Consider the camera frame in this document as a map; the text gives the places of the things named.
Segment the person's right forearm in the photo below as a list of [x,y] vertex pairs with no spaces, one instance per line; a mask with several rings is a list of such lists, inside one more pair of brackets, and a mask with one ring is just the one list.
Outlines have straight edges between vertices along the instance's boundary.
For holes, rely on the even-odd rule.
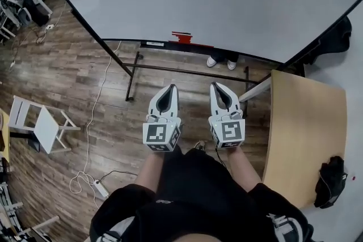
[[245,191],[250,192],[261,178],[240,147],[232,147],[227,150],[227,158],[230,164],[233,180]]

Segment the person's black clothing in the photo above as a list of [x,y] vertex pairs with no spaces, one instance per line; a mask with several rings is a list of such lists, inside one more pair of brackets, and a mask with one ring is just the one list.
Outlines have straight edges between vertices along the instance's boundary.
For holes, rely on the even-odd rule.
[[157,192],[115,190],[91,220],[91,242],[313,242],[313,227],[263,183],[250,192],[205,151],[164,154]]

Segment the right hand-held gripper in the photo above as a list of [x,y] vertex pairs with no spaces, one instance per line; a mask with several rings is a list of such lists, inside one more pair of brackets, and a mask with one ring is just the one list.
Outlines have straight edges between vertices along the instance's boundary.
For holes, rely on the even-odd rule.
[[237,95],[225,85],[213,82],[210,85],[210,110],[212,116],[208,121],[216,148],[240,146],[245,140],[245,119],[240,114],[231,114],[240,110]]

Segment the yellow table with black base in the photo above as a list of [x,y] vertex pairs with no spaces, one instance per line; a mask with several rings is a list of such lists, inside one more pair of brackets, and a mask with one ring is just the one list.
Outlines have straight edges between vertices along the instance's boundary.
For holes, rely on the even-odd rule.
[[10,138],[26,139],[28,145],[40,151],[40,144],[32,131],[29,133],[11,132],[8,126],[9,115],[0,108],[0,158],[10,162]]

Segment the light wooden table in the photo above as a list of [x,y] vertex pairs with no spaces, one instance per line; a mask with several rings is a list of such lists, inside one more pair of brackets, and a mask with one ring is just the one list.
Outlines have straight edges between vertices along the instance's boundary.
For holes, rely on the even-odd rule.
[[313,204],[319,170],[344,157],[347,98],[341,88],[272,70],[239,97],[241,103],[271,92],[271,119],[263,183],[297,208]]

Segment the red whiteboard eraser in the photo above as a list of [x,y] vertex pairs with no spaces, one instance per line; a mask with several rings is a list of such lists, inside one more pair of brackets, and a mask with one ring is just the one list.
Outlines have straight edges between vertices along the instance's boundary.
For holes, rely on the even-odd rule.
[[193,37],[190,33],[184,33],[184,32],[172,31],[171,34],[178,39],[177,41],[172,41],[172,42],[179,44],[190,44],[191,39]]

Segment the white wooden chair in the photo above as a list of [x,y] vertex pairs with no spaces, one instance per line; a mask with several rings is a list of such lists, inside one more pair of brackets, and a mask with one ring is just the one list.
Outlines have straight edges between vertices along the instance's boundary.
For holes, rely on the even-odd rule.
[[[26,118],[31,107],[40,109],[34,126],[26,125]],[[25,130],[24,137],[39,144],[47,154],[67,152],[71,148],[65,145],[62,137],[66,131],[79,131],[78,127],[64,110],[13,96],[8,126],[12,129]]]

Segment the long white power strip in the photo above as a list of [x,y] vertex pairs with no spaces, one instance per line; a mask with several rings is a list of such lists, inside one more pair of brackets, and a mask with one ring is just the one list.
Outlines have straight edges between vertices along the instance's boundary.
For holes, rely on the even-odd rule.
[[107,198],[109,197],[109,191],[103,186],[100,180],[94,181],[94,187],[97,191],[101,194],[102,197]]

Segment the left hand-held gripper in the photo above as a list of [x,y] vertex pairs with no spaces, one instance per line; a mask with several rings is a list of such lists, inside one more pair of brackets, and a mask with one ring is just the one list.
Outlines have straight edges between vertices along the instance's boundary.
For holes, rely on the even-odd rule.
[[158,117],[149,117],[143,124],[143,144],[154,152],[173,152],[181,135],[178,113],[179,92],[171,84],[159,90],[149,103],[149,114]]

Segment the person's left forearm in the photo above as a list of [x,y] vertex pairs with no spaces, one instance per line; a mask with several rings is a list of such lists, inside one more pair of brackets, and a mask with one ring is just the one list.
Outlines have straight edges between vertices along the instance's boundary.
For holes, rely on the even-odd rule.
[[164,163],[164,152],[151,152],[145,159],[134,183],[156,193]]

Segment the grey office chair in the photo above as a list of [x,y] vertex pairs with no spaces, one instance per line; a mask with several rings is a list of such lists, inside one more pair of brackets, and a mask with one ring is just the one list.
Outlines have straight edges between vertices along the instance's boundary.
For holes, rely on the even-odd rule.
[[28,26],[32,22],[29,11],[23,7],[23,0],[1,0],[0,6],[5,15],[18,27]]

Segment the black bag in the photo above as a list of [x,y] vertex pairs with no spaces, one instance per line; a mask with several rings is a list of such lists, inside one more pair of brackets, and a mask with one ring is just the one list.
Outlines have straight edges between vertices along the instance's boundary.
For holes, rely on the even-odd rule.
[[333,206],[345,188],[347,176],[340,156],[332,156],[328,163],[323,163],[315,187],[314,206],[320,209]]

